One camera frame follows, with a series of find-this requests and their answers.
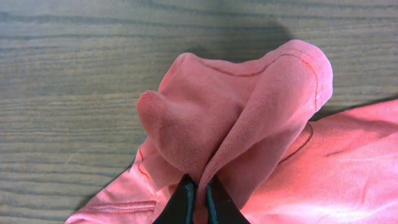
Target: pink t-shirt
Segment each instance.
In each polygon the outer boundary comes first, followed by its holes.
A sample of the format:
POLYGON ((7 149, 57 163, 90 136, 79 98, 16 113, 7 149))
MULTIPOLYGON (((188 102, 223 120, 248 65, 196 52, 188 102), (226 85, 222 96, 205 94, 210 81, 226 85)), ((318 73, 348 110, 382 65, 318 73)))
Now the pink t-shirt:
POLYGON ((251 223, 398 223, 398 100, 308 122, 332 76, 300 40, 244 63, 180 55, 137 102, 132 167, 66 223, 152 223, 185 173, 196 224, 215 174, 251 223))

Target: wooden table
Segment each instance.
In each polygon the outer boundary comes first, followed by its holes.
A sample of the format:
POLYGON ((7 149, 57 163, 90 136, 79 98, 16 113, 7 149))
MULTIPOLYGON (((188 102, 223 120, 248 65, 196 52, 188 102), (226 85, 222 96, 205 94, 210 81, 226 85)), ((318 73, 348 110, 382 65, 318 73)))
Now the wooden table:
POLYGON ((335 73, 319 118, 398 97, 397 37, 396 0, 1 0, 0 223, 63 223, 129 167, 136 100, 182 52, 313 43, 335 73))

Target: stitching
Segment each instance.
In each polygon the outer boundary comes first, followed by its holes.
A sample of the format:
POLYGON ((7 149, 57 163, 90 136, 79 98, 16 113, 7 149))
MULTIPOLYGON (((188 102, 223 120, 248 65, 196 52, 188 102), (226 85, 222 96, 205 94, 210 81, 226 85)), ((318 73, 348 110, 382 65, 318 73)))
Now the stitching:
MULTIPOLYGON (((303 53, 303 54, 305 54, 305 55, 308 55, 310 58, 314 59, 314 58, 313 58, 311 55, 309 55, 308 53, 303 52, 303 51, 298 50, 298 49, 287 49, 287 50, 285 50, 284 52, 289 51, 289 50, 296 50, 296 51, 301 52, 301 53, 303 53)), ((314 104, 315 104, 315 111, 316 111, 316 110, 318 109, 318 108, 317 108, 318 86, 319 86, 318 75, 317 75, 317 73, 315 72, 315 70, 312 68, 312 66, 311 66, 306 60, 304 60, 302 57, 299 57, 299 56, 294 55, 294 54, 282 53, 282 54, 280 54, 277 58, 275 58, 271 63, 267 64, 267 65, 266 65, 262 70, 260 70, 259 72, 252 73, 252 74, 249 74, 249 75, 241 75, 241 76, 238 76, 238 77, 248 77, 248 76, 258 75, 258 74, 264 72, 270 65, 272 65, 276 60, 280 59, 282 56, 292 56, 292 57, 296 57, 296 58, 300 59, 304 64, 306 64, 306 65, 311 69, 311 71, 312 71, 313 74, 315 75, 315 81, 316 81, 316 83, 317 83, 317 86, 316 86, 316 90, 315 90, 315 102, 314 102, 314 104)), ((320 71, 321 71, 321 73, 322 73, 322 76, 324 76, 323 70, 321 69, 321 66, 319 66, 318 63, 316 63, 316 64, 317 64, 318 67, 320 68, 320 71)), ((208 66, 208 65, 206 65, 206 64, 203 64, 203 65, 204 65, 204 66, 207 66, 207 67, 209 67, 209 68, 215 69, 215 70, 218 71, 218 72, 225 73, 225 74, 227 74, 227 75, 232 75, 232 74, 230 74, 230 73, 227 73, 227 72, 225 72, 225 71, 219 70, 219 69, 217 69, 217 68, 213 68, 213 67, 208 66)), ((216 165, 220 162, 220 158, 224 157, 225 154, 226 154, 226 151, 223 151, 223 152, 220 154, 220 156, 218 157, 218 160, 215 162, 215 166, 212 168, 212 170, 210 170, 210 171, 211 171, 210 173, 216 173, 215 167, 216 167, 216 165)))
POLYGON ((148 180, 148 183, 149 183, 149 185, 150 185, 150 188, 152 189, 152 194, 153 194, 153 195, 156 195, 154 186, 152 186, 152 184, 151 184, 151 183, 152 183, 152 179, 149 177, 148 174, 146 174, 144 171, 141 170, 142 162, 144 162, 144 156, 142 155, 141 147, 142 147, 142 146, 139 147, 138 152, 139 152, 140 156, 142 157, 142 160, 141 160, 140 164, 138 164, 137 169, 138 169, 138 171, 139 171, 141 174, 143 174, 143 175, 146 177, 146 179, 148 180))
POLYGON ((308 53, 306 53, 306 52, 304 52, 304 51, 302 51, 302 50, 299 50, 299 49, 286 49, 286 50, 284 50, 277 58, 275 58, 273 61, 267 63, 267 64, 266 64, 262 69, 260 69, 258 72, 249 73, 249 74, 244 74, 244 75, 234 75, 234 74, 232 74, 232 73, 230 73, 230 72, 227 72, 227 71, 224 71, 224 70, 222 70, 222 69, 219 69, 219 68, 213 67, 213 66, 211 66, 211 65, 205 64, 205 63, 203 63, 202 61, 200 61, 200 62, 201 62, 202 65, 204 65, 204 66, 206 66, 206 67, 208 67, 208 68, 211 68, 211 69, 213 69, 213 70, 215 70, 215 71, 217 71, 217 72, 224 73, 224 74, 226 74, 226 75, 231 75, 231 76, 234 76, 234 77, 251 77, 251 76, 259 75, 260 73, 262 73, 262 72, 264 72, 265 70, 267 70, 267 68, 268 68, 270 65, 272 65, 276 60, 280 59, 282 56, 293 56, 293 57, 296 57, 296 58, 300 59, 303 63, 305 63, 305 64, 311 69, 311 71, 312 71, 312 72, 314 73, 314 75, 315 75, 315 79, 316 79, 316 82, 317 82, 317 87, 316 87, 316 90, 315 90, 315 111, 316 111, 316 110, 318 109, 318 104, 317 104, 317 103, 318 103, 318 102, 317 102, 317 101, 318 101, 318 93, 320 92, 320 91, 319 91, 319 77, 318 77, 318 75, 317 75, 315 69, 313 69, 313 67, 311 66, 311 64, 309 64, 304 58, 299 57, 299 56, 294 55, 294 54, 286 53, 286 52, 288 52, 288 51, 290 51, 290 50, 296 50, 296 51, 298 51, 298 52, 300 52, 300 53, 305 54, 306 56, 310 57, 311 59, 313 59, 314 62, 316 63, 316 65, 318 66, 319 70, 321 71, 322 76, 324 76, 324 73, 323 73, 323 70, 322 70, 321 66, 317 63, 317 61, 314 59, 314 57, 312 57, 310 54, 308 54, 308 53))
POLYGON ((156 201, 141 201, 141 202, 125 202, 125 203, 111 203, 104 205, 94 205, 87 209, 90 210, 106 210, 106 209, 117 209, 117 210, 129 210, 129 209, 140 209, 140 208, 152 208, 156 204, 156 201))
MULTIPOLYGON (((148 208, 146 210, 139 210, 139 211, 131 211, 131 212, 104 212, 104 211, 100 211, 101 214, 112 214, 112 215, 128 215, 128 214, 133 214, 133 213, 139 213, 139 212, 153 212, 155 210, 155 208, 148 208)), ((85 211, 81 211, 79 213, 99 213, 99 211, 97 210, 85 210, 85 211)))
POLYGON ((278 162, 279 166, 281 163, 285 162, 286 160, 290 159, 291 157, 293 157, 294 155, 296 155, 296 153, 298 153, 300 150, 302 150, 312 139, 313 137, 313 127, 310 123, 307 123, 308 126, 310 127, 310 136, 308 137, 308 139, 305 141, 305 143, 303 143, 300 147, 298 147, 293 153, 291 153, 290 155, 288 155, 285 159, 282 159, 280 162, 278 162))
MULTIPOLYGON (((282 55, 280 55, 278 58, 276 58, 273 62, 275 62, 277 59, 279 59, 279 58, 282 57, 282 56, 293 56, 293 57, 297 57, 297 58, 299 58, 302 62, 304 62, 306 65, 309 66, 309 63, 307 63, 305 60, 303 60, 302 58, 300 58, 300 57, 298 57, 298 56, 296 56, 296 55, 291 55, 291 54, 282 54, 282 55)), ((315 73, 314 69, 313 69, 311 66, 309 66, 309 67, 311 68, 312 72, 315 74, 315 78, 316 78, 316 81, 317 81, 317 88, 318 88, 318 76, 317 76, 317 74, 315 73)), ((315 91, 315 109, 317 109, 317 91, 315 91)), ((224 157, 225 154, 226 154, 226 151, 223 151, 223 152, 220 154, 220 156, 218 157, 219 159, 218 159, 215 163, 218 164, 219 161, 220 161, 220 158, 224 157)))

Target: fabric fold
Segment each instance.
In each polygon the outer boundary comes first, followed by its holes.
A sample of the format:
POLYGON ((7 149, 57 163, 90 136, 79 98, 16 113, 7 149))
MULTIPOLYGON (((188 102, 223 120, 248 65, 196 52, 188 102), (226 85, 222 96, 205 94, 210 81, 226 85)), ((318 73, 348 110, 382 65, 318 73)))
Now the fabric fold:
POLYGON ((308 122, 332 78, 300 40, 244 63, 178 56, 137 101, 132 167, 66 223, 152 223, 185 173, 198 224, 214 175, 251 223, 397 223, 398 100, 308 122))

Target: pink fabric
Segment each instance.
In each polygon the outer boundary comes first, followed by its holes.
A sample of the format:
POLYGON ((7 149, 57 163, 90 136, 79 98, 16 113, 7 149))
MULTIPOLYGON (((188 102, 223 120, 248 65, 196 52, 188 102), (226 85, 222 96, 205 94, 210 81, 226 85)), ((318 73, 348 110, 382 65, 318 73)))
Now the pink fabric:
POLYGON ((180 55, 137 102, 148 138, 133 166, 66 223, 151 223, 184 173, 195 223, 215 174, 251 223, 398 222, 398 101, 308 123, 331 81, 299 40, 239 64, 180 55))

